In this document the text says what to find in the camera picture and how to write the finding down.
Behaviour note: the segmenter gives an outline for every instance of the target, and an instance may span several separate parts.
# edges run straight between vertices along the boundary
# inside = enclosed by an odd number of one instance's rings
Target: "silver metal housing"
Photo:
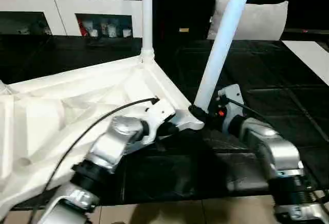
[[[243,141],[261,160],[267,179],[304,175],[297,148],[269,124],[254,118],[244,121],[240,133]]]
[[[319,219],[324,224],[329,224],[327,214],[318,203],[275,206],[275,213],[288,213],[290,218],[295,221]]]
[[[126,146],[140,137],[142,132],[143,125],[140,119],[116,116],[107,131],[94,142],[86,159],[113,173]]]
[[[60,205],[61,200],[67,200],[70,204],[75,205],[85,211],[91,211],[99,202],[99,198],[94,194],[82,189],[72,183],[62,185],[50,200],[38,224],[50,223],[74,223],[80,224],[86,222],[86,217],[80,212],[77,214],[71,208]]]

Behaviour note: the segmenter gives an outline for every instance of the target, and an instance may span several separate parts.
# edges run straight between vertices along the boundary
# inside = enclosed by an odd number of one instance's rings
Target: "glass cabinet door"
[[[142,37],[142,1],[55,1],[67,35]]]
[[[0,0],[0,34],[66,35],[55,0]]]
[[[43,12],[0,11],[0,34],[52,35]]]
[[[131,38],[133,36],[130,15],[76,14],[82,36]]]

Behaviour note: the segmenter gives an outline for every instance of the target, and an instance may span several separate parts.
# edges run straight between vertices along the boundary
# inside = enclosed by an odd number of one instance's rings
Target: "robotic arm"
[[[237,105],[243,104],[237,84],[220,90],[216,100],[216,110],[210,114],[196,106],[190,111],[213,128],[235,135],[255,153],[275,200],[276,219],[282,224],[329,224],[327,210],[314,197],[297,148],[269,124],[243,116]]]
[[[108,182],[121,158],[153,143],[158,128],[174,115],[171,104],[159,100],[142,119],[113,117],[84,160],[72,167],[72,179],[57,190],[37,224],[91,223],[86,213],[93,212],[104,192],[111,190]]]

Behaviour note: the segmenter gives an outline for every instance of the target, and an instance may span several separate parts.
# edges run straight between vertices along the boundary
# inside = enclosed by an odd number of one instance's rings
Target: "white pole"
[[[153,10],[152,10],[152,0],[143,0],[143,47],[142,56],[153,57]]]
[[[228,50],[247,0],[228,0],[194,105],[208,111]]]

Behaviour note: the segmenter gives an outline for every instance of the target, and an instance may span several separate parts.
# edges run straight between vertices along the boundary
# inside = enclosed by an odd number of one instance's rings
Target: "white cabinet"
[[[0,0],[2,34],[29,33],[33,23],[42,20],[51,34],[66,35],[54,0]]]
[[[0,33],[3,29],[4,33],[12,34],[13,30],[41,23],[53,35],[81,35],[78,19],[92,21],[98,35],[103,34],[99,27],[105,22],[112,29],[116,27],[119,37],[125,30],[140,38],[142,0],[0,0]],[[14,29],[9,30],[9,23]]]
[[[117,28],[118,37],[122,30],[132,32],[135,38],[142,37],[142,1],[134,0],[55,0],[67,35],[81,35],[80,22],[88,22],[93,29],[102,33],[101,23]]]

